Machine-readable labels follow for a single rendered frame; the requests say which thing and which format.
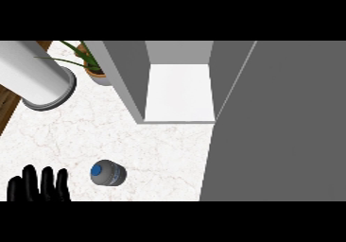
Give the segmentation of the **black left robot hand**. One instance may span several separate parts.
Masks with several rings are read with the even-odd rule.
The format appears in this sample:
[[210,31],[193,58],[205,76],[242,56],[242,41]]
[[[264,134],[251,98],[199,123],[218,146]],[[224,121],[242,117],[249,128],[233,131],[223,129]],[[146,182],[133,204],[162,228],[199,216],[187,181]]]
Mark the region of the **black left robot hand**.
[[68,172],[65,168],[53,173],[53,168],[45,166],[41,169],[41,176],[38,176],[35,167],[28,164],[22,168],[22,175],[8,180],[7,201],[70,201],[66,182]]

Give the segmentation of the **grey blue-capped water bottle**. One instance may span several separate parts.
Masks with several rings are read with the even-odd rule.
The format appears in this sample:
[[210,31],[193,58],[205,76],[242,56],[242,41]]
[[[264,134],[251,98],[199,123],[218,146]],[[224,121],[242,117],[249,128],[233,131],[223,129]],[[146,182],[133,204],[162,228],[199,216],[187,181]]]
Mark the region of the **grey blue-capped water bottle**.
[[96,185],[118,186],[125,178],[125,168],[109,160],[100,160],[90,169],[90,179]]

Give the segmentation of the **grey open cabinet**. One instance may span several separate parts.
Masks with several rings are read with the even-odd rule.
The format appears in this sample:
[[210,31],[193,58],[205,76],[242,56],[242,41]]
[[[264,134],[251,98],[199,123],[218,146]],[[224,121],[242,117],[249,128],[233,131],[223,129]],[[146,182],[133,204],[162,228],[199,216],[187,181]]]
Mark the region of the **grey open cabinet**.
[[88,41],[139,124],[212,124],[254,41]]

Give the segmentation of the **white cylindrical paper towel roll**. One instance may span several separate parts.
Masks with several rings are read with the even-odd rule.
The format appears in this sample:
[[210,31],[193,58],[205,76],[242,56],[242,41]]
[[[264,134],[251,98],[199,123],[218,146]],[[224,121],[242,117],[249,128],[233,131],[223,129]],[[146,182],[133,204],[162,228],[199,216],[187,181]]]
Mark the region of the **white cylindrical paper towel roll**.
[[35,41],[0,41],[0,84],[22,97],[29,109],[44,112],[70,97],[76,77]]

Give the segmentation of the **green potted plant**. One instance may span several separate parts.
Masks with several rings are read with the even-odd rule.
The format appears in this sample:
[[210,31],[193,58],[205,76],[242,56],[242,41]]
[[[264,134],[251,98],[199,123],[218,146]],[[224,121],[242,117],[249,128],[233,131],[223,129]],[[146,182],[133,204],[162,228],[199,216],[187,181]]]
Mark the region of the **green potted plant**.
[[63,61],[81,66],[85,69],[85,73],[96,84],[100,86],[110,86],[110,82],[107,80],[103,69],[94,59],[90,50],[87,49],[87,44],[84,41],[79,41],[79,45],[73,46],[69,42],[62,41],[62,44],[73,51],[75,56],[82,60],[82,64],[73,62],[70,60],[63,60],[57,58],[51,58],[51,61]]

